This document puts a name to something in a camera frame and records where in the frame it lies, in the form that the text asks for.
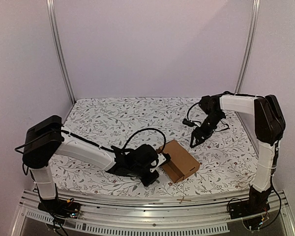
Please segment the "brown cardboard box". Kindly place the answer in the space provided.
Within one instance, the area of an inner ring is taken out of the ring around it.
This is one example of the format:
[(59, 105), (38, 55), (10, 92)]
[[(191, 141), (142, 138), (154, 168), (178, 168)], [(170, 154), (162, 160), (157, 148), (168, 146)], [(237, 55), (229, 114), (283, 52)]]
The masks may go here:
[(171, 140), (165, 144), (165, 148), (161, 151), (159, 147), (156, 152), (163, 155), (168, 154), (171, 160), (162, 165), (162, 169), (169, 176), (173, 183), (187, 180), (200, 167), (200, 163), (176, 140)]

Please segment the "right robot arm white sleeve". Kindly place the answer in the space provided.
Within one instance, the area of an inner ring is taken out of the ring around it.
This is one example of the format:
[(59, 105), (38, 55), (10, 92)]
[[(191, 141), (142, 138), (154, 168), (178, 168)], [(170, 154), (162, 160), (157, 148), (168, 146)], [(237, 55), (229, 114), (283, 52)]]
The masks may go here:
[(285, 119), (275, 95), (235, 94), (228, 91), (203, 96), (199, 102), (208, 116), (212, 111), (234, 111), (252, 115), (259, 145), (257, 172), (249, 190), (249, 201), (266, 201), (273, 186), (278, 150), (286, 128)]

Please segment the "robot arm white sleeve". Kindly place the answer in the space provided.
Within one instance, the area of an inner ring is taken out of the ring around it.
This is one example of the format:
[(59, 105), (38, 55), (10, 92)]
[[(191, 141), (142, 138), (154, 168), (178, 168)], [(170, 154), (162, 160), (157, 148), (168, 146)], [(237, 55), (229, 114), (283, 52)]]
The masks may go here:
[(147, 144), (136, 149), (100, 146), (69, 131), (58, 115), (52, 115), (31, 127), (26, 133), (25, 143), (16, 147), (15, 151), (22, 153), (22, 161), (29, 168), (44, 200), (55, 199), (57, 195), (50, 167), (54, 155), (75, 158), (105, 172), (116, 163), (149, 168), (158, 157), (156, 150)]
[(234, 111), (252, 115), (259, 145), (257, 172), (249, 190), (249, 201), (266, 201), (273, 186), (278, 150), (286, 128), (285, 119), (275, 95), (235, 94), (228, 91), (203, 96), (199, 102), (208, 116), (212, 111)]

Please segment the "left robot arm white sleeve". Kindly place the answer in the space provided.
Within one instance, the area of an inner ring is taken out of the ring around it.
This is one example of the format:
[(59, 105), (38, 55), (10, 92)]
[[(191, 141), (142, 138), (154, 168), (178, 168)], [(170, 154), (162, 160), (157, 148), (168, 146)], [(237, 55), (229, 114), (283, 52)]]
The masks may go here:
[(22, 153), (22, 161), (29, 168), (44, 200), (55, 199), (57, 195), (50, 167), (54, 155), (75, 158), (105, 172), (116, 163), (149, 168), (158, 157), (156, 150), (147, 144), (136, 149), (100, 146), (69, 131), (58, 115), (52, 115), (31, 127), (26, 133), (25, 143), (16, 147), (15, 151)]

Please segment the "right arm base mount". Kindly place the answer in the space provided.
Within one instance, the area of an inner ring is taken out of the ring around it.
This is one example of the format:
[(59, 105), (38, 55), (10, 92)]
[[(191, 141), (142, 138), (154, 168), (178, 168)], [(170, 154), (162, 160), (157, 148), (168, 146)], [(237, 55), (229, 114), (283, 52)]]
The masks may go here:
[(232, 198), (227, 203), (226, 209), (231, 219), (238, 219), (269, 211), (270, 205), (268, 202), (264, 202), (259, 206), (253, 206), (249, 204), (249, 200)]

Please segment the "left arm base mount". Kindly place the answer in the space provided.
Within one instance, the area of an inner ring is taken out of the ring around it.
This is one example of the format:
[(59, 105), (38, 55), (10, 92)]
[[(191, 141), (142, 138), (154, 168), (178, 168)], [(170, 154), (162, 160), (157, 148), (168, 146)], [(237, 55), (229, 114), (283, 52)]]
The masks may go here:
[(77, 218), (80, 215), (81, 204), (74, 198), (62, 200), (56, 197), (52, 200), (40, 198), (38, 209), (60, 218)]

